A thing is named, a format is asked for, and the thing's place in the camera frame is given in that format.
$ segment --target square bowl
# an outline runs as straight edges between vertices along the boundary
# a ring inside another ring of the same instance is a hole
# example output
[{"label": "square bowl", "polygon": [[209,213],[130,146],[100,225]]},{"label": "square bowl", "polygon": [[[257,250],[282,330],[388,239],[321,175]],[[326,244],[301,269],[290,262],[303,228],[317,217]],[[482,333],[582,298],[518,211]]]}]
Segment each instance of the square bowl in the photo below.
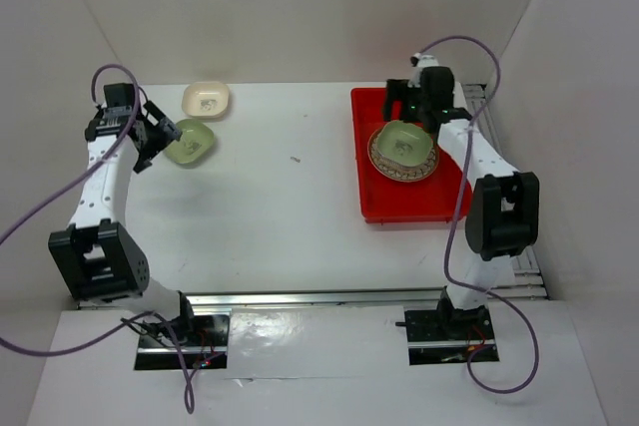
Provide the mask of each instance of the square bowl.
[{"label": "square bowl", "polygon": [[189,117],[217,119],[229,106],[230,91],[222,82],[196,82],[187,87],[182,97],[182,110]]},{"label": "square bowl", "polygon": [[171,142],[164,153],[178,165],[192,164],[215,143],[211,129],[199,120],[183,119],[176,126],[182,131],[182,136]]},{"label": "square bowl", "polygon": [[433,141],[422,127],[393,120],[377,134],[376,146],[381,156],[393,166],[410,169],[426,161]]}]

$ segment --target white bowl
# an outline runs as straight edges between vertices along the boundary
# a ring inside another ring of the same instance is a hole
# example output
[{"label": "white bowl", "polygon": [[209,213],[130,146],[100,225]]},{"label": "white bowl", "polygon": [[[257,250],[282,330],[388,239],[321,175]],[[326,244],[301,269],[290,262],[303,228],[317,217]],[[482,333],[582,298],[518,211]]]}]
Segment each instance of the white bowl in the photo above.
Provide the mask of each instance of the white bowl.
[{"label": "white bowl", "polygon": [[182,97],[182,110],[197,119],[221,117],[229,106],[229,87],[222,82],[196,82]]}]

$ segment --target cable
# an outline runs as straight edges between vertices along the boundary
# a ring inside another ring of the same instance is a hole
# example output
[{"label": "cable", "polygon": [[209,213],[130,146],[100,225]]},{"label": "cable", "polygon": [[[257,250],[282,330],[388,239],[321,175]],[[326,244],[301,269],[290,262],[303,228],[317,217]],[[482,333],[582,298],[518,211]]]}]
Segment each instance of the cable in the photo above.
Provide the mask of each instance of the cable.
[{"label": "cable", "polygon": [[461,214],[461,202],[463,201],[463,194],[464,194],[464,190],[465,190],[465,187],[466,187],[466,181],[468,179],[468,167],[470,165],[470,154],[472,152],[472,127],[477,122],[477,119],[479,118],[479,116],[488,107],[488,104],[492,101],[492,99],[494,98],[495,94],[497,93],[497,89],[499,88],[499,85],[501,85],[501,66],[499,65],[499,60],[497,60],[497,56],[492,52],[492,50],[490,50],[490,48],[486,44],[484,44],[480,40],[477,40],[477,39],[475,39],[473,37],[469,37],[467,35],[450,35],[448,37],[444,37],[442,39],[435,40],[434,42],[431,42],[426,47],[424,47],[421,50],[421,53],[423,54],[426,51],[428,51],[428,50],[432,49],[433,47],[435,47],[436,45],[439,45],[439,44],[441,44],[443,42],[448,42],[450,40],[465,40],[467,42],[471,42],[471,43],[481,47],[488,54],[488,56],[490,57],[490,59],[492,60],[492,62],[495,65],[496,80],[495,80],[495,85],[494,85],[494,88],[492,89],[492,92],[490,92],[490,94],[486,97],[486,101],[477,110],[477,112],[475,112],[475,114],[472,116],[472,119],[470,120],[470,125],[469,125],[469,129],[468,129],[468,147],[466,148],[466,156],[464,158],[463,169],[461,171],[461,182],[459,183],[459,192],[457,193],[457,202],[455,204],[455,211],[454,211],[454,214],[452,216],[452,222],[450,224],[450,233],[448,234],[448,241],[446,242],[446,250],[445,250],[445,253],[444,253],[444,257],[443,257],[443,273],[444,273],[446,279],[452,284],[456,284],[457,286],[461,286],[461,287],[464,287],[464,288],[472,289],[474,291],[479,291],[481,293],[486,293],[489,296],[492,296],[493,298],[497,298],[498,300],[500,300],[501,302],[503,302],[507,306],[509,306],[515,313],[517,313],[519,315],[519,317],[523,320],[523,322],[526,324],[526,327],[528,328],[528,331],[530,332],[530,338],[532,339],[532,346],[533,346],[533,349],[534,349],[534,363],[532,365],[532,370],[530,371],[530,374],[528,375],[528,377],[521,384],[519,384],[518,386],[515,386],[513,388],[508,388],[508,389],[497,389],[497,388],[493,388],[492,386],[488,386],[487,384],[482,382],[479,378],[477,378],[477,376],[475,375],[474,371],[472,370],[471,364],[472,364],[472,359],[475,357],[475,355],[477,353],[482,351],[483,348],[475,349],[470,354],[470,356],[468,356],[468,362],[466,363],[466,366],[468,368],[468,374],[470,375],[472,380],[475,383],[477,383],[477,385],[479,387],[481,387],[482,389],[485,389],[486,391],[489,391],[491,393],[495,393],[495,394],[511,394],[511,393],[516,393],[518,391],[521,391],[526,386],[528,386],[532,382],[534,377],[537,375],[537,370],[539,369],[539,341],[537,340],[537,334],[535,333],[535,329],[532,326],[532,323],[526,317],[526,315],[523,313],[523,311],[521,311],[517,306],[515,306],[510,300],[504,298],[503,296],[501,296],[501,295],[499,295],[499,294],[497,294],[497,293],[495,293],[493,291],[490,291],[490,290],[485,291],[483,288],[480,288],[480,287],[475,286],[473,284],[469,284],[469,283],[465,283],[463,281],[459,281],[459,280],[453,278],[451,276],[451,274],[450,274],[450,253],[452,251],[452,243],[453,243],[454,238],[455,238],[455,232],[457,230],[457,224],[459,223],[459,217],[460,217],[460,214]]},{"label": "cable", "polygon": [[[474,331],[475,333],[477,333],[479,335],[479,338],[481,339],[481,343],[475,345],[475,344],[470,344],[470,330]],[[472,325],[472,328],[470,328],[470,330],[468,330],[468,341],[467,341],[467,348],[466,348],[466,352],[470,353],[472,351],[474,351],[477,348],[483,349],[484,345],[486,344],[486,336],[483,334],[483,332],[481,331],[481,329],[479,329],[477,327],[476,324]]]},{"label": "cable", "polygon": [[202,331],[197,331],[198,335],[200,336],[200,338],[202,339],[202,344],[200,345],[200,354],[198,355],[198,357],[196,358],[196,362],[193,363],[194,364],[194,368],[196,367],[196,365],[201,364],[201,359],[204,359],[204,348],[207,345],[207,340],[204,336],[204,333]]},{"label": "cable", "polygon": [[127,318],[120,318],[120,321],[122,321],[123,323],[127,323],[127,326],[129,327],[129,329],[131,329],[131,331],[136,333],[138,336],[140,336],[140,337],[147,336],[147,337],[153,339],[155,342],[157,342],[163,348],[169,348],[170,347],[170,346],[167,346],[160,339],[160,337],[156,336],[155,334],[151,334],[150,331],[145,330],[145,324],[137,322],[137,321],[131,321],[131,320],[128,320]]},{"label": "cable", "polygon": [[147,95],[147,92],[140,86],[138,86],[138,90],[140,90],[140,93],[144,95],[144,103],[146,104],[147,102],[149,102],[149,96]]},{"label": "cable", "polygon": [[[118,138],[116,139],[116,142],[113,144],[113,146],[111,146],[111,148],[104,154],[104,156],[101,157],[100,159],[98,159],[98,161],[95,164],[93,164],[93,166],[91,166],[91,168],[89,168],[86,172],[84,172],[82,175],[80,175],[77,179],[73,180],[67,186],[63,187],[59,191],[57,191],[57,192],[49,195],[48,197],[46,197],[40,203],[38,203],[33,208],[31,208],[28,212],[26,212],[21,217],[19,217],[12,225],[10,225],[2,233],[2,235],[0,235],[0,246],[18,228],[20,228],[24,223],[26,223],[29,219],[31,219],[41,209],[43,209],[47,205],[51,204],[52,202],[57,200],[59,197],[61,197],[63,194],[65,194],[66,192],[68,192],[69,190],[71,190],[72,188],[74,188],[75,186],[79,185],[81,182],[83,182],[84,180],[90,178],[93,174],[95,174],[98,171],[98,169],[100,169],[100,167],[102,167],[104,165],[104,163],[118,150],[120,145],[122,145],[122,142],[124,142],[124,140],[129,135],[129,131],[133,127],[133,125],[134,125],[134,123],[136,121],[136,117],[138,116],[138,113],[140,112],[140,92],[142,92],[145,95],[145,97],[146,97],[146,93],[140,88],[140,86],[138,85],[138,81],[136,80],[135,76],[133,75],[133,73],[129,69],[127,69],[126,67],[124,67],[124,66],[122,66],[120,64],[107,64],[107,65],[103,65],[102,67],[100,67],[95,72],[95,74],[93,74],[93,78],[91,79],[91,100],[94,103],[97,104],[96,84],[98,82],[98,78],[100,77],[100,74],[102,74],[105,70],[109,70],[109,69],[117,69],[117,70],[121,70],[122,72],[124,72],[129,77],[129,79],[131,80],[131,83],[134,86],[133,111],[131,112],[131,116],[129,117],[129,120],[127,121],[122,133],[118,136]],[[192,379],[193,376],[189,375],[189,369],[187,368],[187,364],[186,364],[186,361],[184,359],[184,354],[182,353],[182,348],[180,347],[180,341],[178,340],[178,337],[177,337],[173,327],[171,326],[171,324],[165,318],[163,318],[158,313],[146,312],[146,313],[137,314],[137,315],[133,316],[132,318],[129,318],[128,320],[123,320],[123,322],[121,324],[119,324],[118,326],[110,329],[109,331],[107,331],[106,333],[98,336],[95,339],[87,341],[86,343],[80,344],[78,346],[74,346],[72,348],[61,349],[61,350],[58,350],[58,351],[37,351],[37,350],[33,350],[33,349],[23,348],[22,346],[18,346],[16,344],[13,344],[10,341],[7,341],[6,339],[4,339],[2,337],[0,337],[0,346],[2,346],[4,348],[7,348],[10,351],[13,351],[15,353],[23,354],[23,355],[26,355],[26,356],[34,356],[34,357],[40,357],[40,358],[52,358],[52,357],[56,357],[56,356],[64,356],[64,355],[67,355],[67,354],[72,354],[72,353],[76,353],[78,351],[82,351],[84,349],[87,349],[87,348],[99,343],[100,341],[103,341],[104,339],[108,338],[112,334],[120,331],[122,328],[130,326],[136,320],[141,319],[141,318],[143,318],[145,316],[150,316],[150,315],[153,315],[156,318],[158,318],[160,321],[162,321],[164,327],[169,332],[169,335],[171,336],[171,340],[173,341],[173,343],[174,343],[174,345],[176,347],[176,352],[178,353],[178,360],[180,362],[180,367],[182,368],[182,372],[184,374],[185,381],[186,381],[186,387],[185,387],[185,393],[184,393],[185,406],[187,408],[187,412],[189,414],[193,414],[193,412],[195,410],[195,394],[193,392],[193,385],[192,385],[192,382],[191,382],[191,379]]]},{"label": "cable", "polygon": [[[211,353],[209,356],[206,356],[196,367],[193,368],[193,371],[191,371],[191,374],[189,375],[189,379],[191,380],[191,384],[193,384],[193,380],[196,377],[196,374],[198,374],[198,371],[200,371],[201,369],[204,368],[205,365],[209,365],[209,362],[212,359],[217,358],[218,356],[224,356],[225,353]],[[184,398],[185,398],[185,404],[187,402],[187,390],[185,388],[185,392],[184,392]]]},{"label": "cable", "polygon": [[30,209],[28,212],[26,212],[20,218],[18,218],[15,223],[9,226],[6,229],[6,231],[4,231],[2,235],[0,235],[0,246],[2,246],[2,244],[9,238],[9,236],[11,236],[20,226],[22,226],[29,219],[31,219],[33,215],[35,215],[41,209],[51,204],[55,200],[57,200],[59,197],[61,197],[63,194],[65,194],[69,190],[79,185],[84,180],[91,177],[93,174],[95,174],[98,171],[98,169],[102,167],[104,162],[114,154],[114,152],[120,147],[122,142],[124,142],[124,140],[127,138],[127,135],[129,134],[129,130],[131,130],[131,127],[133,127],[133,124],[136,120],[136,116],[138,115],[138,112],[140,111],[140,92],[139,92],[140,87],[138,85],[138,81],[136,80],[136,78],[133,76],[133,74],[131,73],[129,69],[119,64],[107,64],[100,67],[96,71],[96,73],[93,74],[93,79],[91,79],[91,99],[94,102],[96,102],[96,82],[98,80],[98,77],[100,76],[100,74],[102,74],[102,72],[108,69],[118,69],[124,72],[125,74],[127,74],[127,76],[129,76],[129,78],[131,79],[131,82],[133,83],[135,87],[135,99],[134,99],[134,105],[133,105],[133,112],[131,113],[131,117],[129,117],[129,121],[125,125],[124,130],[122,131],[122,133],[116,140],[116,143],[111,146],[111,148],[107,151],[107,153],[105,153],[104,156],[100,158],[95,164],[93,164],[85,173],[80,175],[77,179],[73,180],[71,183],[69,183],[69,185],[63,187],[59,191],[46,197],[44,200],[42,200],[40,203],[35,205],[32,209]]}]

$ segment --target white table surface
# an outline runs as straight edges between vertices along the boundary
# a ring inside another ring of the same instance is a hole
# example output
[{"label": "white table surface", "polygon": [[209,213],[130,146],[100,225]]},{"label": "white table surface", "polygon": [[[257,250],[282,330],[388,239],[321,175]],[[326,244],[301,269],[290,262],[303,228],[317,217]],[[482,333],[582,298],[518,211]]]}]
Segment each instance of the white table surface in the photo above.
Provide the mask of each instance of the white table surface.
[{"label": "white table surface", "polygon": [[[538,375],[499,396],[474,386],[463,364],[408,366],[400,307],[240,311],[232,316],[229,369],[196,378],[196,412],[180,371],[134,371],[137,337],[123,331],[47,360],[29,426],[438,425],[604,426],[564,303],[519,301],[537,329]],[[52,349],[94,338],[119,311],[62,313]],[[480,378],[511,387],[530,371],[532,346],[518,316],[491,305],[500,361]]]},{"label": "white table surface", "polygon": [[[444,286],[446,224],[371,225],[360,213],[350,91],[379,86],[232,85],[228,115],[208,122],[218,145],[204,163],[159,154],[132,179],[127,229],[152,276],[203,293]],[[185,87],[146,90],[177,121]],[[465,105],[460,88],[455,103]],[[472,254],[460,233],[457,276]]]}]

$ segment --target green bowl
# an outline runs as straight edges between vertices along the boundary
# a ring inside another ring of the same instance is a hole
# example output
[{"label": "green bowl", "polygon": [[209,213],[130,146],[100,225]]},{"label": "green bowl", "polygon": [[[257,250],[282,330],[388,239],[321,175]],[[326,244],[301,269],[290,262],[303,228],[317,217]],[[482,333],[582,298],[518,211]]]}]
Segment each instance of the green bowl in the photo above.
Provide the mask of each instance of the green bowl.
[{"label": "green bowl", "polygon": [[176,125],[182,131],[182,137],[171,142],[164,150],[176,164],[192,164],[213,146],[215,135],[199,120],[184,119]]},{"label": "green bowl", "polygon": [[377,151],[383,157],[409,168],[423,164],[432,146],[432,138],[422,127],[401,120],[388,122],[377,138]]}]

